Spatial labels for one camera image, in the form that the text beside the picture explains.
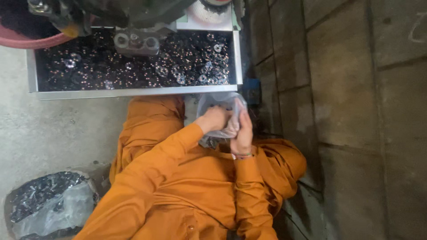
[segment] plastic bag of scrap metal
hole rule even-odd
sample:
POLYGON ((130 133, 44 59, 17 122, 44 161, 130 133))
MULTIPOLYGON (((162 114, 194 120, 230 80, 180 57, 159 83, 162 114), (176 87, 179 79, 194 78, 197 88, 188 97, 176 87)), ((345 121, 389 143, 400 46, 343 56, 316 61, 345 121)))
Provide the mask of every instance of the plastic bag of scrap metal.
POLYGON ((87 182, 82 182, 48 199, 37 212, 14 224, 12 231, 15 238, 20 239, 31 234, 46 236, 60 229, 83 227, 93 210, 94 192, 87 182))
POLYGON ((247 104, 242 95, 235 92, 204 94, 197 106, 197 117, 203 116, 209 107, 220 105, 233 111, 233 115, 223 130, 211 131, 206 135, 216 138, 235 138, 240 130, 239 114, 242 109, 247 109, 247 104))

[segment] orange clothing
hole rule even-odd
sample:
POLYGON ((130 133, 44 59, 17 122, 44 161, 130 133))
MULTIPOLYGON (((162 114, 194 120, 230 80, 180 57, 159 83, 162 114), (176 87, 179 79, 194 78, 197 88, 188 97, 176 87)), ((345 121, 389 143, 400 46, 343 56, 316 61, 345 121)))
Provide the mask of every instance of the orange clothing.
POLYGON ((253 158, 198 145, 203 132, 183 126, 180 97, 136 97, 111 166, 111 189, 75 240, 277 239, 272 215, 296 193, 306 168, 286 140, 264 140, 253 158))

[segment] orange shirt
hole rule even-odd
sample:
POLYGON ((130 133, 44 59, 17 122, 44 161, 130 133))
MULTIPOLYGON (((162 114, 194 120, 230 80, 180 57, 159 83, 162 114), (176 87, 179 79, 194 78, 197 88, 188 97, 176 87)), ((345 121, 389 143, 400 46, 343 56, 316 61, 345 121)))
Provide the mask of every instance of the orange shirt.
MULTIPOLYGON (((131 106, 128 136, 141 126, 132 124, 131 106)), ((248 240, 277 239, 269 210, 277 213, 295 194, 304 157, 291 143, 272 140, 253 147, 256 157, 234 161, 199 146, 202 136, 193 123, 140 155, 124 154, 136 157, 112 175, 111 189, 74 239, 224 240, 228 229, 248 240)))

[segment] stainless steel tray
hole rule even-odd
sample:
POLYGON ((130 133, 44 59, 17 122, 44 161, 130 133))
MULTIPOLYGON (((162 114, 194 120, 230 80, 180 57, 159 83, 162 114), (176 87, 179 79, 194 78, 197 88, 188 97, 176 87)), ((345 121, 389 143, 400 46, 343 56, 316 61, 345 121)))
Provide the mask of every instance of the stainless steel tray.
POLYGON ((236 84, 233 85, 213 85, 213 86, 187 86, 187 87, 168 87, 168 88, 133 88, 133 89, 114 89, 114 90, 83 90, 83 91, 38 91, 36 59, 33 50, 27 50, 27 68, 29 92, 36 94, 40 100, 55 99, 75 99, 75 98, 96 98, 96 97, 121 97, 121 96, 142 96, 142 95, 171 95, 171 94, 194 94, 207 92, 237 91, 237 86, 243 83, 242 64, 240 58, 240 39, 239 31, 233 31, 232 25, 226 24, 221 28, 218 26, 200 26, 188 18, 187 23, 180 23, 179 29, 185 30, 221 30, 233 32, 234 47, 234 66, 236 84))

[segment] wrist bracelet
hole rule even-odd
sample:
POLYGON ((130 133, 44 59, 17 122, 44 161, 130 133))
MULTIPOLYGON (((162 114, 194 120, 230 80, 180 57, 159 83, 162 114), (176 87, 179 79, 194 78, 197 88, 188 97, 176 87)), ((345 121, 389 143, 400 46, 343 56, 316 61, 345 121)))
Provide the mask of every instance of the wrist bracelet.
POLYGON ((251 158, 253 155, 251 153, 247 153, 247 154, 234 154, 232 153, 231 156, 233 157, 234 160, 243 160, 246 158, 251 158))
POLYGON ((248 156, 248 155, 251 155, 252 153, 251 152, 248 152, 248 153, 234 153, 234 155, 236 155, 236 156, 248 156))

